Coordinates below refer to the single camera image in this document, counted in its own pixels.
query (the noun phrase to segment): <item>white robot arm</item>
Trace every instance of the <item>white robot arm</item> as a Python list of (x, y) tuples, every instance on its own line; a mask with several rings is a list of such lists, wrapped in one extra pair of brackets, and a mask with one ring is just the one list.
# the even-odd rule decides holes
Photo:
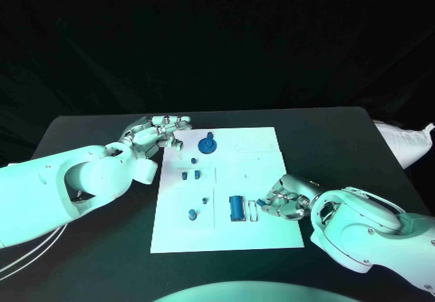
[(176, 130), (190, 118), (141, 118), (118, 142), (88, 146), (0, 169), (0, 248), (46, 234), (116, 200), (131, 181), (150, 184), (159, 147), (183, 147)]
[(264, 212), (288, 220), (311, 217), (311, 241), (345, 267), (363, 273), (375, 264), (385, 266), (435, 293), (434, 217), (405, 213), (392, 202), (353, 187), (327, 191), (290, 174), (265, 200), (258, 200)]

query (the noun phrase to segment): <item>paper sheet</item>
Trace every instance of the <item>paper sheet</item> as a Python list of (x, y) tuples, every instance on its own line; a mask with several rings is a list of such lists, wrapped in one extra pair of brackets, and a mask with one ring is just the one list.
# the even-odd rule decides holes
[[(206, 155), (198, 143), (209, 131), (218, 148)], [(152, 253), (304, 247), (298, 222), (248, 204), (265, 197), (287, 173), (275, 129), (201, 129), (178, 131), (176, 137), (185, 148), (165, 151)], [(245, 221), (231, 221), (234, 195), (244, 197)], [(190, 209), (198, 212), (195, 221)], [(257, 210), (257, 221), (251, 221), (251, 210)]]

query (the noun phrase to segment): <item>black curtain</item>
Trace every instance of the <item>black curtain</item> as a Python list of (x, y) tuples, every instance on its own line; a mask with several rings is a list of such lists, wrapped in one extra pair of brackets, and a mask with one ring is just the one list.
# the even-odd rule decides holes
[(5, 1), (0, 161), (59, 115), (362, 106), (422, 128), (434, 30), (411, 1)]

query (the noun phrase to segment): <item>black table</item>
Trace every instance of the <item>black table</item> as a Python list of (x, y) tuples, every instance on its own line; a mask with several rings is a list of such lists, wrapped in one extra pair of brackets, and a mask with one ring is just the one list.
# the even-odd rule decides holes
[[(167, 114), (190, 116), (195, 128), (274, 126), (288, 173), (332, 189), (356, 186), (430, 214), (363, 109)], [(141, 116), (61, 116), (33, 158), (111, 143)], [(162, 166), (163, 151), (153, 160)], [(42, 258), (0, 283), (0, 301), (153, 301), (237, 280), (301, 284), (363, 301), (432, 301), (389, 269), (375, 266), (359, 274), (342, 267), (310, 241), (310, 220), (300, 222), (303, 249), (150, 254), (159, 183), (160, 170), (152, 185), (133, 182), (113, 203), (69, 224)]]

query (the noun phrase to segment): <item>small blue part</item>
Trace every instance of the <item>small blue part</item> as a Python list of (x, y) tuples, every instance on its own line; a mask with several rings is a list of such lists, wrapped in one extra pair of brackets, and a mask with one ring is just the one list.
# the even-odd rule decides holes
[(206, 138), (203, 138), (198, 143), (198, 149), (203, 154), (211, 154), (215, 152), (216, 147), (218, 147), (218, 144), (214, 139), (214, 133), (209, 132), (206, 134)]
[(193, 221), (198, 219), (198, 214), (195, 213), (195, 210), (189, 210), (189, 219)]
[(244, 213), (244, 198), (242, 196), (231, 196), (229, 197), (229, 207), (231, 207), (231, 220), (232, 221), (244, 221), (245, 213)]
[(261, 199), (257, 201), (257, 204), (258, 204), (260, 206), (265, 206), (265, 205), (267, 205), (267, 203), (265, 203)]

